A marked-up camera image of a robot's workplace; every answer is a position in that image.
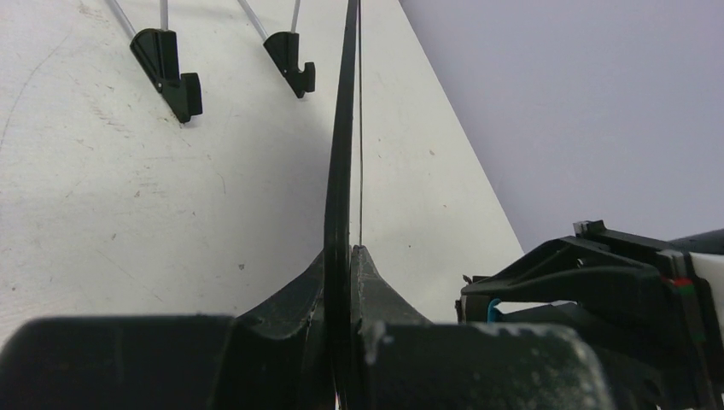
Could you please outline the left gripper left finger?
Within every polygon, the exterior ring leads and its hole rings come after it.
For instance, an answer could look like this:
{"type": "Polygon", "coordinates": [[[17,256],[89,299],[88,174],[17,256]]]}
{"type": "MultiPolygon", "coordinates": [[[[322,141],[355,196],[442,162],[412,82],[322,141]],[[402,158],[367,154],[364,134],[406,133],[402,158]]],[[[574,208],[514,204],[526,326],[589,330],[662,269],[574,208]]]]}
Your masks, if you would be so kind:
{"type": "Polygon", "coordinates": [[[324,286],[339,257],[234,317],[49,317],[1,351],[4,409],[331,409],[324,286]]]}

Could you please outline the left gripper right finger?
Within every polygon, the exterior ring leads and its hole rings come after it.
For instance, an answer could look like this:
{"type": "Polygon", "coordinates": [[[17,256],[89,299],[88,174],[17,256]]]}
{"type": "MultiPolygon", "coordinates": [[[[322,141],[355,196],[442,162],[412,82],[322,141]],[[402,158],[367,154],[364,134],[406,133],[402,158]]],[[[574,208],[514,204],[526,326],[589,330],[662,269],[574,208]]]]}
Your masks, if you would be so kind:
{"type": "Polygon", "coordinates": [[[612,409],[604,370],[570,328],[433,324],[351,256],[352,409],[612,409]]]}

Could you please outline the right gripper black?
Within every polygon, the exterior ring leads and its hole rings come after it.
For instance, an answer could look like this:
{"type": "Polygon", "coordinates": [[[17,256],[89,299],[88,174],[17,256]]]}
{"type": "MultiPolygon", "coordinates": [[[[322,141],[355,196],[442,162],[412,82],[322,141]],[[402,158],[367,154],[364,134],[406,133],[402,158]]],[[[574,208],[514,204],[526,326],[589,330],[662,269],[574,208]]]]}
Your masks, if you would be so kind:
{"type": "Polygon", "coordinates": [[[580,307],[564,303],[504,313],[500,321],[569,327],[602,361],[672,362],[674,350],[650,332],[592,314],[653,317],[667,305],[672,285],[692,355],[695,408],[722,409],[723,337],[711,288],[695,273],[690,253],[723,255],[723,230],[667,242],[611,230],[602,220],[576,222],[574,229],[578,238],[547,241],[493,276],[474,277],[461,290],[458,315],[487,317],[494,299],[576,302],[580,307]]]}

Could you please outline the blue whiteboard eraser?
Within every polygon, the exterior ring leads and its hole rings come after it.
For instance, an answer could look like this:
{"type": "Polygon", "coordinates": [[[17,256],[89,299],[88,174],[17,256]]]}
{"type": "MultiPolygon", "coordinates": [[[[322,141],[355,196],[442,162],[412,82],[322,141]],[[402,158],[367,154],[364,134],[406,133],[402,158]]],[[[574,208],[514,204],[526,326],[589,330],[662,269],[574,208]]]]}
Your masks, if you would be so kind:
{"type": "Polygon", "coordinates": [[[461,296],[455,302],[458,322],[493,323],[499,321],[502,313],[497,306],[500,303],[500,299],[489,296],[461,296]]]}

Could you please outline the small whiteboard black frame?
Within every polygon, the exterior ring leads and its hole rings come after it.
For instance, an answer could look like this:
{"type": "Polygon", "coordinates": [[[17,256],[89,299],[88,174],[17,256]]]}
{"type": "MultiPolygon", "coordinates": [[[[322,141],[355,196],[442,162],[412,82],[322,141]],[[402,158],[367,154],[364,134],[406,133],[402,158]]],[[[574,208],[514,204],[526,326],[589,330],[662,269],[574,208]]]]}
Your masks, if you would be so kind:
{"type": "Polygon", "coordinates": [[[359,2],[349,0],[324,210],[324,309],[326,347],[341,409],[361,409],[351,313],[349,248],[355,62],[359,2]]]}

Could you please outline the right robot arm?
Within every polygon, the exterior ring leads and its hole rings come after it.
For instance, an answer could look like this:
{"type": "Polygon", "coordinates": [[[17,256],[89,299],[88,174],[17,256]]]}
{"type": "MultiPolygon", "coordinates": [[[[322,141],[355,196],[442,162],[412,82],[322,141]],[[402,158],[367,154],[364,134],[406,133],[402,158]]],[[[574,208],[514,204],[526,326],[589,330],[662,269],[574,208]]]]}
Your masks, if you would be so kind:
{"type": "Polygon", "coordinates": [[[562,325],[590,346],[620,409],[723,406],[723,233],[670,241],[575,224],[493,276],[473,276],[461,323],[562,325]]]}

